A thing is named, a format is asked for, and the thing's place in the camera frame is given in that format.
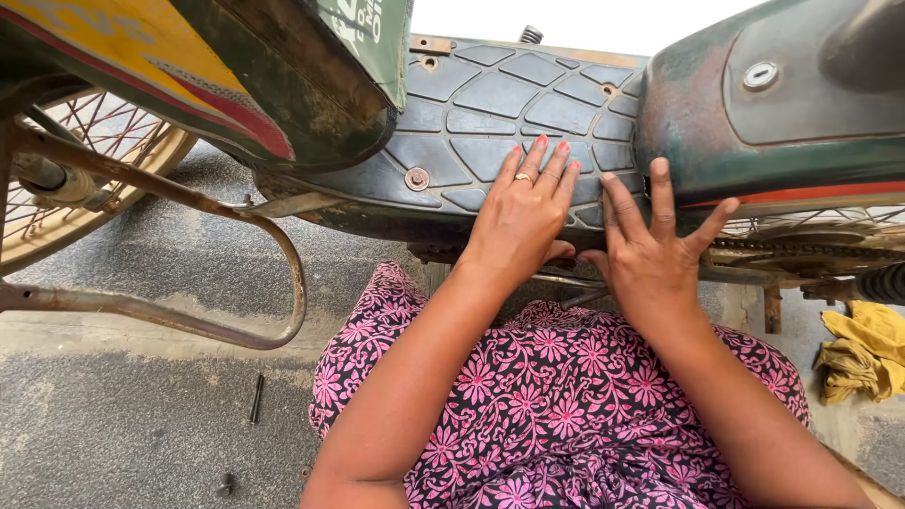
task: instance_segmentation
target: metal frame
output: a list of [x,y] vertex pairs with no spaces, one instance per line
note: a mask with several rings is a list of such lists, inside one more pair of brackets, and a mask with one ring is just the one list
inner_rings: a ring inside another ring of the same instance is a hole
[[[292,241],[270,219],[256,215],[255,210],[248,206],[223,203],[172,180],[94,152],[80,143],[61,139],[48,132],[30,129],[13,120],[5,120],[0,123],[0,182],[9,181],[12,156],[18,151],[41,154],[58,164],[79,168],[92,175],[110,180],[117,180],[196,210],[258,226],[277,241],[289,262],[293,287],[292,315],[289,325],[283,332],[275,337],[266,337],[198,318],[124,293],[9,284],[3,279],[0,279],[0,312],[113,312],[256,350],[280,348],[298,334],[305,320],[305,275],[302,271],[299,253]],[[3,198],[0,198],[0,206],[2,206],[0,209],[2,210],[0,211],[1,235],[6,213],[6,193],[3,194]]]

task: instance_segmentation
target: hand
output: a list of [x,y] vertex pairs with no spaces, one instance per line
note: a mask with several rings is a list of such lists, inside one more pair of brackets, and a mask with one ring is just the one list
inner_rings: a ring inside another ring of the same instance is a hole
[[723,200],[697,231],[678,238],[669,161],[651,163],[650,231],[619,178],[605,173],[602,181],[607,253],[584,251],[578,259],[597,265],[625,319],[642,336],[702,315],[698,259],[738,209],[738,200]]
[[[538,137],[521,168],[521,147],[506,156],[456,263],[457,270],[471,268],[507,296],[547,260],[575,254],[570,243],[554,239],[566,221],[579,164],[563,170],[570,151],[563,141],[538,176],[547,144],[546,135]],[[517,171],[529,178],[515,179]]]

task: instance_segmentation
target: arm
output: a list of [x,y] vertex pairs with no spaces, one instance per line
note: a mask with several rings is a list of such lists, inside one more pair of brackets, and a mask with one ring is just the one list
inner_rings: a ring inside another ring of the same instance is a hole
[[738,489],[755,507],[867,509],[854,479],[710,328],[697,302],[698,258],[738,208],[720,203],[700,229],[675,235],[669,163],[651,164],[653,221],[618,178],[604,177],[608,253],[585,251],[626,320],[694,405]]
[[[575,252],[554,238],[579,168],[574,162],[563,171],[569,153],[563,143],[538,177],[546,149],[542,136],[521,168],[521,148],[506,157],[449,277],[328,432],[300,507],[408,507],[403,478],[475,343],[519,284],[548,259]],[[515,180],[516,170],[531,180]]]

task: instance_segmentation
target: black rubber mat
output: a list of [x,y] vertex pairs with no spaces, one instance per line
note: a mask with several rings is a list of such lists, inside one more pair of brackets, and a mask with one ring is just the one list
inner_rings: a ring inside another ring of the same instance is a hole
[[[647,210],[632,138],[640,68],[580,62],[530,45],[454,40],[449,55],[411,53],[408,105],[384,150],[365,163],[305,177],[315,188],[383,206],[474,215],[506,154],[542,133],[547,158],[562,139],[581,163],[568,228],[599,229],[602,171],[613,171]],[[413,191],[405,172],[423,168]]]

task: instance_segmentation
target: concrete floor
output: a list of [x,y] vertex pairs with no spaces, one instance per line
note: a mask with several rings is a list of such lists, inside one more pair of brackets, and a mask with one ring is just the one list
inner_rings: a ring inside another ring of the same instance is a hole
[[[171,176],[225,201],[253,186],[231,159],[199,143]],[[318,440],[307,420],[314,364],[376,263],[422,266],[398,243],[345,235],[298,219],[281,225],[299,248],[309,312],[299,337],[247,351],[104,314],[0,314],[0,500],[29,507],[293,507]],[[278,331],[291,309],[288,269],[253,226],[146,197],[92,235],[10,278],[134,293],[256,331]],[[505,313],[556,288],[531,283]],[[799,368],[826,444],[905,495],[905,399],[819,402],[811,371],[822,302],[784,293],[785,333],[763,332],[753,288],[702,283],[710,318],[776,345]],[[267,377],[260,423],[247,423],[255,376]],[[221,473],[237,487],[214,495]]]

